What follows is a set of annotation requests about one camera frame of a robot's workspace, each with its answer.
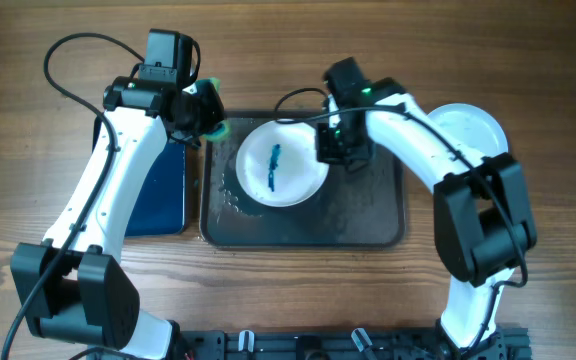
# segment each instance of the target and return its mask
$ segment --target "round plate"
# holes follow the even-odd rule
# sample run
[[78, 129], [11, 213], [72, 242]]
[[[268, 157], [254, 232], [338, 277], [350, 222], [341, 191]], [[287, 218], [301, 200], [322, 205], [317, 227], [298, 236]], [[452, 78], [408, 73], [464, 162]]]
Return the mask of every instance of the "round plate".
[[499, 123], [482, 109], [468, 104], [448, 104], [428, 117], [443, 130], [488, 156], [508, 152], [508, 140]]
[[317, 161], [315, 129], [267, 122], [239, 147], [237, 180], [246, 194], [274, 207], [298, 204], [319, 190], [328, 164]]

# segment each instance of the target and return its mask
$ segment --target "blue object on plate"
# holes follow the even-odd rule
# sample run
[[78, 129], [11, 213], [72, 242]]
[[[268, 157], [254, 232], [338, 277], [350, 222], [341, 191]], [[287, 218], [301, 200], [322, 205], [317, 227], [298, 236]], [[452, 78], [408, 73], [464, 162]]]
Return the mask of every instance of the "blue object on plate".
[[166, 144], [150, 168], [132, 211], [126, 236], [169, 235], [186, 226], [186, 146]]

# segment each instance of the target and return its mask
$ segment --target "black tray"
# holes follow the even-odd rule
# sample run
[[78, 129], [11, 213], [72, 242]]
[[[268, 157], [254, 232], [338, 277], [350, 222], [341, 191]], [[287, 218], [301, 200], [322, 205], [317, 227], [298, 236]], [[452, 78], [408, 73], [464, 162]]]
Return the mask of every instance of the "black tray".
[[272, 115], [229, 112], [230, 136], [207, 144], [200, 212], [206, 241], [217, 247], [383, 248], [402, 239], [406, 218], [402, 166], [380, 146], [370, 165], [355, 174], [331, 166], [319, 191], [300, 204], [274, 208], [250, 198], [237, 181], [235, 158], [246, 136]]

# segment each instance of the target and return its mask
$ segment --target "table top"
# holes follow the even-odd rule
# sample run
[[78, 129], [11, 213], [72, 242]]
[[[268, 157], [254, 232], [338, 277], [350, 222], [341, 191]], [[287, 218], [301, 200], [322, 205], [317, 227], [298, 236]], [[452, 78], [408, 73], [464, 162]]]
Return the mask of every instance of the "table top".
[[[227, 109], [269, 109], [290, 90], [321, 87], [328, 66], [354, 56], [367, 77], [397, 79], [426, 111], [465, 102], [495, 116], [523, 164], [539, 231], [530, 281], [505, 291], [497, 320], [528, 327], [536, 359], [576, 358], [576, 2], [141, 3], [0, 0], [0, 348], [19, 308], [12, 251], [40, 241], [90, 155], [93, 116], [46, 83], [45, 51], [91, 31], [144, 53], [155, 27], [199, 41], [201, 76], [222, 80]], [[78, 40], [51, 71], [100, 106], [133, 64], [117, 47]], [[201, 240], [195, 216], [181, 235], [127, 239], [122, 266], [142, 307], [182, 329], [433, 326], [449, 275], [434, 248], [431, 196], [409, 172], [405, 181], [408, 233], [391, 250], [219, 251]], [[22, 325], [13, 358], [82, 348], [32, 338]]]

